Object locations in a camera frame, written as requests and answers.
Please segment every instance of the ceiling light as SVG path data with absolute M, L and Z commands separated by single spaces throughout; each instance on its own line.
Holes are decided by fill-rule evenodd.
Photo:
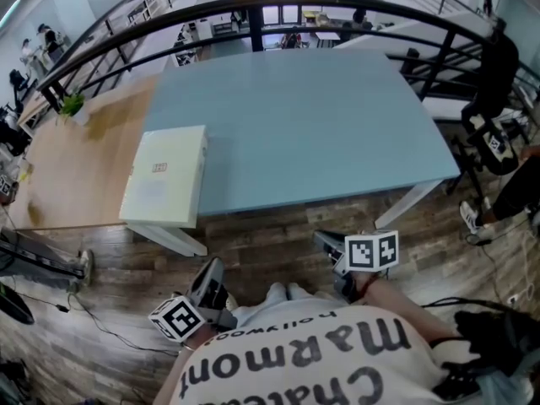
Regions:
M 5 15 L 0 19 L 0 29 L 3 27 L 4 24 L 6 24 L 6 21 L 9 18 L 9 15 L 11 15 L 14 10 L 19 6 L 20 0 L 17 0 L 14 4 L 11 5 L 11 8 L 8 9 L 8 11 L 5 13 Z

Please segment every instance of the shoe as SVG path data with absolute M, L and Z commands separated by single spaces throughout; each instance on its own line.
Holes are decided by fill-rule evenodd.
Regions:
M 94 253 L 92 251 L 83 251 L 81 262 L 84 263 L 83 287 L 90 286 L 92 282 L 92 272 L 94 271 Z
M 238 303 L 236 303 L 235 297 L 231 293 L 227 293 L 227 301 L 225 302 L 225 308 L 227 311 L 232 312 L 234 309 L 238 309 Z
M 478 232 L 482 228 L 476 225 L 478 212 L 474 211 L 467 201 L 463 201 L 459 206 L 459 213 L 465 221 L 465 224 L 467 224 L 467 227 L 469 228 L 469 231 L 471 231 L 471 234 L 478 234 Z

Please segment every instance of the white table leg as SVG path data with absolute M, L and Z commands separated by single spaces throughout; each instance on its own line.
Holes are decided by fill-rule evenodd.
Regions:
M 375 221 L 375 227 L 378 230 L 385 228 L 388 224 L 399 218 L 407 210 L 413 207 L 428 193 L 433 191 L 441 182 L 442 180 L 429 181 L 427 183 L 420 183 L 419 185 L 413 187 L 413 189 L 411 189 L 407 195 L 405 195 L 405 197 L 400 199 L 390 208 L 390 210 Z
M 21 128 L 23 131 L 25 131 L 25 132 L 28 134 L 28 136 L 29 136 L 30 138 L 34 139 L 35 132 L 34 132 L 32 129 L 30 129 L 30 127 L 28 126 L 28 124 L 25 123 L 24 125 L 21 125 L 20 128 Z
M 159 245 L 178 252 L 184 257 L 206 256 L 208 249 L 180 228 L 165 228 L 156 225 L 128 223 L 127 227 L 136 233 L 155 241 Z
M 14 156 L 9 153 L 8 149 L 0 145 L 0 154 L 8 161 L 11 162 L 14 159 Z

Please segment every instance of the bracelet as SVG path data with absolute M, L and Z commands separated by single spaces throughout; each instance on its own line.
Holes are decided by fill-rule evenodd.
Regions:
M 182 344 L 182 347 L 187 349 L 188 351 L 191 351 L 192 353 L 195 352 L 195 349 L 190 347 L 189 345 L 186 345 L 185 343 Z
M 368 292 L 368 288 L 374 283 L 377 281 L 377 279 L 379 279 L 379 274 L 378 273 L 375 273 L 373 274 L 366 283 L 364 283 L 364 286 L 362 287 L 362 289 L 359 291 L 359 298 L 358 300 L 361 300 L 365 297 L 365 295 L 367 294 Z

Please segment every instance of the wooden floor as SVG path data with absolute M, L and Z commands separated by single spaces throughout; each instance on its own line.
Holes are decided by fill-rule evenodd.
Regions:
M 493 201 L 499 180 L 484 175 L 483 185 Z M 495 300 L 494 265 L 464 240 L 467 230 L 458 203 L 472 195 L 468 179 L 452 197 L 443 189 L 437 188 L 392 224 L 400 232 L 402 262 L 391 270 L 391 280 L 422 304 L 455 295 Z M 298 282 L 309 291 L 329 290 L 331 266 L 313 246 L 313 231 L 372 230 L 373 220 L 403 193 L 208 218 L 200 221 L 194 234 L 212 256 L 224 260 L 226 285 L 241 304 L 260 302 L 276 281 Z M 488 234 L 500 235 L 524 219 L 519 216 L 489 229 Z M 139 347 L 176 350 L 150 325 L 147 314 L 172 291 L 184 291 L 204 259 L 176 255 L 123 227 L 48 235 L 71 250 L 94 251 L 94 281 L 79 298 L 107 328 Z M 486 251 L 496 260 L 496 284 L 503 300 L 525 288 L 524 262 L 528 260 L 530 278 L 539 291 L 533 301 L 523 299 L 520 307 L 540 316 L 537 242 L 524 224 L 486 246 Z M 14 284 L 11 278 L 4 281 Z M 67 304 L 63 292 L 23 279 L 17 279 L 16 286 L 27 295 Z M 86 312 L 76 310 L 73 300 L 74 308 L 68 314 L 26 301 L 34 312 L 35 325 L 23 326 L 0 314 L 0 346 L 3 356 L 24 359 L 35 392 L 45 403 L 69 404 L 87 397 L 110 404 L 152 402 L 173 358 L 128 348 L 116 337 L 100 332 Z M 451 310 L 439 315 L 450 319 Z

